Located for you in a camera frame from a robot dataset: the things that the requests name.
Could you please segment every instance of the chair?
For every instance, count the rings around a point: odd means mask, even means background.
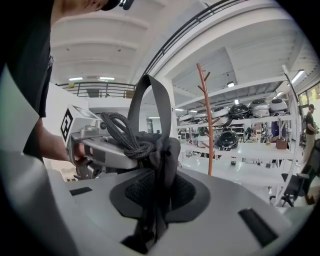
[[[309,187],[315,176],[320,172],[320,139],[317,139],[314,143],[310,157],[305,164],[301,173],[292,175],[291,180],[286,188],[283,196],[284,200],[282,206],[287,202],[291,207],[294,207],[294,202],[298,197],[304,197],[308,194]],[[284,181],[286,181],[288,174],[281,174]],[[270,200],[276,198],[274,195],[270,196]]]

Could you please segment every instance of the black cap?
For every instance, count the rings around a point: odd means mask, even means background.
[[[108,3],[101,8],[102,11],[110,11],[120,4],[121,0],[109,0]]]

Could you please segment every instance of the white tabletop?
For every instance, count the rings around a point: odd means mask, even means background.
[[[293,159],[294,154],[289,149],[277,149],[275,143],[266,145],[264,143],[238,143],[238,146],[230,151],[213,149],[216,155],[241,157],[251,159]],[[196,151],[201,153],[209,153],[206,147],[198,147],[196,145],[181,144],[180,152]]]
[[[208,174],[209,158],[191,156],[182,163],[183,168]],[[283,168],[266,168],[256,163],[216,160],[212,163],[212,176],[241,184],[251,184],[263,187],[279,187],[285,184],[281,173]]]

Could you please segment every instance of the standing person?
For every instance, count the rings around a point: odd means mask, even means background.
[[[304,163],[306,163],[308,161],[311,150],[314,147],[315,139],[316,139],[317,130],[315,129],[314,118],[312,116],[314,111],[315,111],[315,106],[313,104],[310,104],[309,111],[306,114],[305,119],[304,119],[305,124],[306,124],[306,128],[305,128],[306,143],[305,143],[304,156],[303,156]]]
[[[120,0],[32,0],[20,1],[17,8],[12,2],[1,3],[8,4],[8,7],[1,6],[2,10],[14,8],[15,12],[4,15],[5,23],[1,23],[5,40],[2,42],[1,56],[4,62],[0,62],[0,71],[6,64],[15,84],[40,117],[25,144],[23,152],[26,155],[41,161],[42,157],[69,160],[62,138],[49,133],[42,122],[42,118],[46,117],[46,99],[53,65],[50,48],[52,25],[67,16],[108,11],[119,3]],[[74,151],[78,158],[85,155],[81,144]]]

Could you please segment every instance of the gray strap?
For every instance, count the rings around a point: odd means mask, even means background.
[[[171,104],[167,89],[152,76],[142,76],[135,89],[128,113],[128,120],[132,126],[133,133],[139,132],[139,114],[142,98],[146,89],[152,86],[156,107],[158,109],[162,136],[168,138],[171,130]]]

